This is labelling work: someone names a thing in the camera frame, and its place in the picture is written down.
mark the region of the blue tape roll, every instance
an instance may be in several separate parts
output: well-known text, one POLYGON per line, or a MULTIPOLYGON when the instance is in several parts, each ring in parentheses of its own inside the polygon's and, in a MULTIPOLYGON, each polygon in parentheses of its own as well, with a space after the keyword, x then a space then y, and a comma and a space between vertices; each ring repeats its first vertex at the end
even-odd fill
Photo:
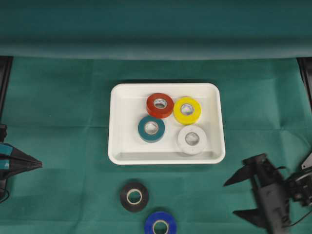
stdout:
POLYGON ((168 225, 167 234, 176 234, 176 221, 173 216, 167 212, 159 211, 152 213, 145 222, 145 234, 154 234, 153 227, 158 221, 165 221, 168 225))
POLYGON ((141 119, 140 123, 138 124, 138 133, 140 134, 140 137, 146 141, 146 142, 156 142, 159 141, 162 136, 165 133, 165 124, 164 122, 159 118, 154 118, 152 116, 146 116, 143 119, 141 119), (152 134, 149 134, 145 131, 145 125, 151 125, 154 129, 156 129, 155 132, 152 134))

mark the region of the green fabric surface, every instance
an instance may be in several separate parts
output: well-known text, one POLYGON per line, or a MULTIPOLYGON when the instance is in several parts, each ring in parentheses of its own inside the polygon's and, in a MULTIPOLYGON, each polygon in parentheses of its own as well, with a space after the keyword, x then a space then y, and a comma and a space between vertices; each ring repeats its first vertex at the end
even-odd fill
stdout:
POLYGON ((102 59, 312 56, 310 0, 10 0, 0 54, 102 59))
MULTIPOLYGON (((6 142, 43 162, 9 179, 1 204, 6 234, 140 234, 153 211, 170 212, 179 234, 261 234, 234 210, 255 208, 248 181, 223 188, 241 160, 266 152, 292 171, 312 150, 312 115, 295 59, 124 61, 15 58, 2 122, 6 142), (118 166, 107 156, 110 91, 123 82, 210 82, 221 93, 226 157, 216 165, 118 166), (131 180, 147 207, 126 211, 131 180)), ((296 221, 307 208, 292 204, 296 221)), ((312 231, 312 217, 293 228, 312 231)))

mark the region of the red tape roll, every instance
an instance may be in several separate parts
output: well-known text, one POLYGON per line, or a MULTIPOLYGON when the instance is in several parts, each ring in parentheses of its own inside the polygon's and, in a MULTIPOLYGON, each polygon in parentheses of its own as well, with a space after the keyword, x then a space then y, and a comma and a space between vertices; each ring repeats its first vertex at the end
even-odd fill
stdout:
POLYGON ((174 101, 166 94, 152 94, 146 101, 148 114, 155 118, 166 118, 171 115, 173 109, 174 101))

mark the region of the tape roll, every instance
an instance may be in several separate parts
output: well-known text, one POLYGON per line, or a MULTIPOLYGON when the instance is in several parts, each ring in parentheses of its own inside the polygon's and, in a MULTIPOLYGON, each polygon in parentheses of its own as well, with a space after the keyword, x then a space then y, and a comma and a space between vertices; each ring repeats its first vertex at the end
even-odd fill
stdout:
POLYGON ((177 144, 184 153, 197 155, 207 147, 207 136, 200 127, 188 125, 180 130, 177 144))
POLYGON ((195 123, 200 117, 200 113, 199 103, 191 97, 183 97, 175 103, 175 119, 184 125, 195 123))
POLYGON ((145 234, 155 234, 154 227, 158 222, 167 226, 165 234, 176 234, 176 221, 173 216, 167 212, 159 211, 152 213, 145 222, 145 234))
POLYGON ((149 143, 159 141, 165 133, 165 124, 159 118, 146 116, 137 127, 140 137, 149 143))
POLYGON ((155 118, 166 118, 174 109, 174 101, 166 94, 155 93, 150 95, 146 101, 146 110, 150 116, 155 118))
POLYGON ((129 183, 126 184, 120 191, 120 202, 122 206, 131 212, 138 212, 144 209, 149 199, 147 188, 141 183, 129 183), (138 192, 140 194, 139 201, 132 202, 129 198, 132 192, 138 192))

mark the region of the cable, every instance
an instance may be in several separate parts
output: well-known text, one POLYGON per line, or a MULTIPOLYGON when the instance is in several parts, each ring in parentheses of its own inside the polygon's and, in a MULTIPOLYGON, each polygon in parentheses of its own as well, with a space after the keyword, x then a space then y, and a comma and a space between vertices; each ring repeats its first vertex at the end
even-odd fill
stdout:
POLYGON ((4 192, 7 193, 6 198, 0 201, 0 203, 3 203, 10 197, 10 192, 7 189, 4 189, 4 188, 0 188, 0 189, 2 189, 4 192))
POLYGON ((299 219, 297 222, 291 224, 291 225, 288 225, 288 226, 285 226, 285 228, 289 228, 289 227, 293 227, 295 225, 297 225, 298 223, 300 223, 303 219, 305 219, 308 215, 310 215, 312 213, 312 210, 309 211, 307 214, 305 214, 301 219, 299 219))

